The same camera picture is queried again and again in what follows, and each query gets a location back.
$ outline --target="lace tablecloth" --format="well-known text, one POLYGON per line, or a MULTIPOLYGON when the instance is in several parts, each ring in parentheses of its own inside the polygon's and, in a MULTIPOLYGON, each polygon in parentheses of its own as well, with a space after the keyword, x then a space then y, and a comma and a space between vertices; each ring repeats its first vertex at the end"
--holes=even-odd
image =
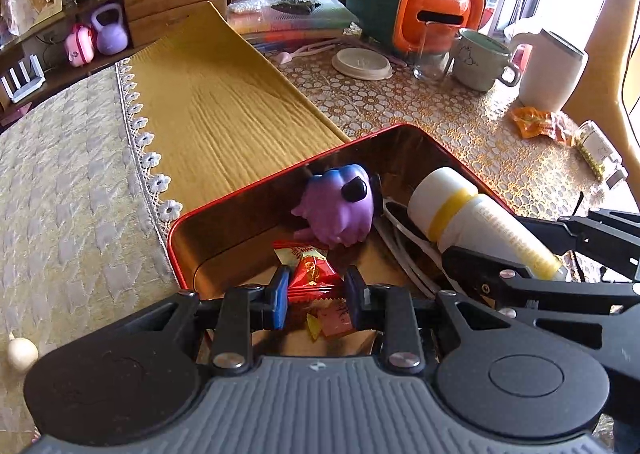
MULTIPOLYGON (((361 81, 338 73, 331 65, 333 55, 297 58, 280 71, 350 138, 401 122, 415 124, 524 216, 571 214, 580 191, 588 194, 597 186, 576 150, 546 136, 520 137, 504 116, 517 102, 516 88, 496 81, 488 94, 481 94, 450 77, 427 84, 415 79, 411 68, 397 65, 387 80, 361 81)), ((612 192, 616 208, 636 211, 626 185, 617 190, 612 192)))

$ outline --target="red tray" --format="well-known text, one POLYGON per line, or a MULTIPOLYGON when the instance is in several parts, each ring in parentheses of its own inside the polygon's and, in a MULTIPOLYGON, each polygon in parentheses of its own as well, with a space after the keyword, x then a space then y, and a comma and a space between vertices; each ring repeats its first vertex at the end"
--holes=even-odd
MULTIPOLYGON (((180 286, 196 290, 202 298, 213 298, 239 284, 267 284, 279 264, 271 243, 290 240, 294 230, 306 226, 304 220, 292 216, 290 210, 300 201, 310 174, 350 163, 380 174, 383 195, 403 204, 428 173, 449 166, 507 208, 428 134, 407 124, 393 126, 293 165, 183 215, 168 237, 169 257, 180 286)), ((416 295, 420 294, 375 230, 365 243, 338 247, 329 253, 328 259, 339 274, 350 264, 356 264, 370 284, 405 285, 416 295)), ((417 258, 417 262, 428 275, 440 274, 424 256, 417 258)), ((308 344, 300 347, 300 341, 294 342, 295 352, 288 346, 279 345, 277 349, 288 354, 319 354, 307 348, 308 344)), ((361 341, 354 344, 346 348, 347 353, 362 351, 361 341)), ((345 353, 344 347, 338 349, 338 354, 345 353)))

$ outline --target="lace trim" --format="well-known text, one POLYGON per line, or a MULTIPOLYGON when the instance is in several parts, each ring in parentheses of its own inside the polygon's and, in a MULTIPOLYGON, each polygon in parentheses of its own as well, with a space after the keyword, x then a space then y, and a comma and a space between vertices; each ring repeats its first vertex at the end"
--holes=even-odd
POLYGON ((160 194, 169 188, 171 178, 159 172, 152 172, 152 169, 159 165, 162 155, 146 150, 146 147, 153 142, 154 134, 143 130, 149 119, 137 116, 144 105, 137 102, 140 93, 135 90, 138 83, 133 81, 135 75, 131 73, 133 68, 129 65, 130 60, 125 58, 116 64, 127 137, 136 158, 136 169, 152 218, 159 234, 166 242, 171 223, 180 217, 182 204, 173 199, 160 199, 160 194))

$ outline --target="glass cup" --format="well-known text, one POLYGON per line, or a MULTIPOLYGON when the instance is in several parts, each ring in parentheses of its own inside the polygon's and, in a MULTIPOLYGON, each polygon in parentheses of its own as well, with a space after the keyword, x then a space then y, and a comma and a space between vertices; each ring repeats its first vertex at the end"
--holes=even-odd
POLYGON ((414 77, 425 82, 438 82, 447 74, 449 51, 458 36, 458 26, 436 21, 424 23, 420 49, 414 61, 414 77))

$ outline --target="purple toy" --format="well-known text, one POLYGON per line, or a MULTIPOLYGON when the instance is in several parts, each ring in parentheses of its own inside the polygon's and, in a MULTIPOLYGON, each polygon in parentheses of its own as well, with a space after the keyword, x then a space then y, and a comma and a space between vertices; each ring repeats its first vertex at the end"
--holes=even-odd
POLYGON ((95 45, 103 55, 115 55, 129 45, 127 30, 124 28, 122 7, 117 2, 110 2, 98 8, 91 16, 91 24, 94 25, 95 31, 98 32, 95 45), (111 24, 100 24, 98 15, 109 10, 118 12, 118 20, 111 24))
POLYGON ((367 172, 356 164, 312 176, 300 205, 291 211, 305 218, 309 228, 295 232, 294 239, 317 239, 330 248, 364 241, 371 230, 375 200, 380 194, 376 190, 378 183, 370 182, 367 172))

